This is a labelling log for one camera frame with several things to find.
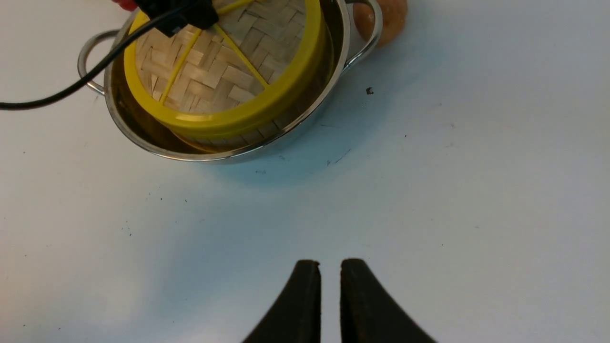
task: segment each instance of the woven bamboo lid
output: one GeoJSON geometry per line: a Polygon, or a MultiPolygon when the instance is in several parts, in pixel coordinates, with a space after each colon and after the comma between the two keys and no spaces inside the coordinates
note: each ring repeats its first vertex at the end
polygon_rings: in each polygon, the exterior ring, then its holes
{"type": "MultiPolygon", "coordinates": [[[[272,119],[302,91],[321,53],[317,0],[218,0],[214,27],[157,30],[125,53],[134,98],[183,134],[233,135],[272,119]]],[[[132,30],[147,21],[136,17],[132,30]]]]}

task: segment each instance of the round orange object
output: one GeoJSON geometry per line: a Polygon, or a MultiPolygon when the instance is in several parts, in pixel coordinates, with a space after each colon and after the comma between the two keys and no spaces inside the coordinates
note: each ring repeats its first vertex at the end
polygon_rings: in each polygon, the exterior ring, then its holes
{"type": "MultiPolygon", "coordinates": [[[[407,0],[377,0],[377,2],[383,13],[383,29],[377,46],[384,46],[403,30],[409,8],[407,0]]],[[[368,40],[375,25],[373,10],[365,4],[354,4],[354,24],[360,36],[364,40],[368,40]]]]}

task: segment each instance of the pot rim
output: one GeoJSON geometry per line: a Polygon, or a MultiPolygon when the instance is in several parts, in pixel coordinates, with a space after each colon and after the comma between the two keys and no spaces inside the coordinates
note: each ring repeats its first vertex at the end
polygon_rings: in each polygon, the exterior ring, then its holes
{"type": "MultiPolygon", "coordinates": [[[[112,67],[114,66],[114,62],[111,63],[106,72],[104,73],[104,85],[106,85],[106,91],[104,97],[106,98],[106,105],[110,112],[110,116],[112,120],[117,125],[118,129],[133,143],[138,145],[140,148],[153,153],[155,155],[165,157],[168,159],[173,159],[177,161],[190,161],[190,162],[212,162],[212,161],[222,161],[225,159],[232,159],[235,157],[239,157],[248,153],[252,153],[257,151],[275,141],[285,136],[290,131],[294,130],[299,125],[303,124],[303,122],[311,116],[311,114],[318,109],[320,104],[326,99],[326,97],[330,94],[332,88],[336,85],[339,77],[344,71],[345,61],[347,59],[347,53],[349,48],[349,38],[350,38],[350,21],[347,10],[347,5],[344,1],[333,1],[335,5],[339,8],[339,12],[341,13],[341,19],[343,22],[343,42],[341,44],[341,53],[339,58],[337,59],[337,65],[332,72],[332,76],[324,90],[320,93],[320,96],[314,101],[314,103],[309,106],[309,108],[304,111],[299,117],[293,120],[288,126],[281,129],[277,134],[271,136],[259,143],[255,143],[252,145],[244,146],[242,148],[224,151],[222,153],[201,153],[201,154],[190,154],[190,153],[178,153],[176,151],[170,151],[163,149],[157,145],[147,142],[140,136],[138,136],[123,120],[121,115],[118,114],[117,104],[115,99],[113,98],[113,83],[112,83],[112,67]]],[[[113,42],[113,46],[118,44],[118,42],[123,39],[123,37],[129,32],[129,28],[136,16],[136,13],[133,13],[127,22],[123,25],[121,30],[119,31],[115,41],[113,42]]]]}

